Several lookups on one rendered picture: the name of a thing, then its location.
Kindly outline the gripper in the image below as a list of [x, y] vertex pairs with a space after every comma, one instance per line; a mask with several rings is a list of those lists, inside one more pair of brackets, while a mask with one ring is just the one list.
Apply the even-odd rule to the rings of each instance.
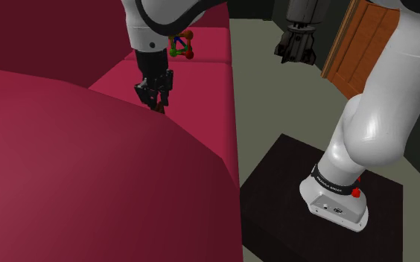
[[149, 96], [148, 89], [159, 91], [160, 103], [168, 106], [169, 93], [173, 89], [173, 71], [168, 69], [167, 49], [154, 52], [143, 52], [135, 50], [136, 61], [146, 81], [134, 86], [136, 94], [140, 101], [148, 107], [152, 106], [152, 99]]

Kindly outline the colourful ball and stick toy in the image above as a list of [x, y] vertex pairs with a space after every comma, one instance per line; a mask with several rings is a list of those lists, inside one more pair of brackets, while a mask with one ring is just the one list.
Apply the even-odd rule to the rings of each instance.
[[182, 33], [169, 36], [169, 54], [172, 57], [184, 56], [186, 59], [192, 60], [194, 58], [192, 47], [193, 38], [194, 33], [191, 30], [185, 30]]

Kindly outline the red sofa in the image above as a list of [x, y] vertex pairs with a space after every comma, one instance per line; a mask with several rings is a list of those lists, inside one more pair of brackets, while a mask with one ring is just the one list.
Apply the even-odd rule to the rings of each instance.
[[0, 262], [243, 262], [228, 31], [142, 106], [121, 0], [0, 0]]

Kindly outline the dark grey ribbed fixture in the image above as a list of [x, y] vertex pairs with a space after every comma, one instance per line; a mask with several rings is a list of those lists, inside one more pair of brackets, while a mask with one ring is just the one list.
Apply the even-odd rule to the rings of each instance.
[[313, 65], [316, 55], [313, 50], [315, 24], [321, 23], [331, 0], [288, 0], [286, 20], [292, 22], [282, 34], [274, 54], [281, 63], [305, 63]]

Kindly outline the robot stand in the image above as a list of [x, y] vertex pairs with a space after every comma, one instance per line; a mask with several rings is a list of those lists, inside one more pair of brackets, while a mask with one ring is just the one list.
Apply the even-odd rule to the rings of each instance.
[[365, 171], [369, 220], [353, 232], [312, 214], [299, 192], [323, 152], [280, 135], [240, 190], [243, 245], [263, 262], [403, 262], [403, 187]]

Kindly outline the brown wooden door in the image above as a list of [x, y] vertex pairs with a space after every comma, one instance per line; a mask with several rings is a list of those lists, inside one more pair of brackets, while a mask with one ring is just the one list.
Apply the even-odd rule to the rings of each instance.
[[363, 92], [368, 76], [398, 25], [400, 13], [368, 0], [351, 0], [321, 77], [348, 99]]

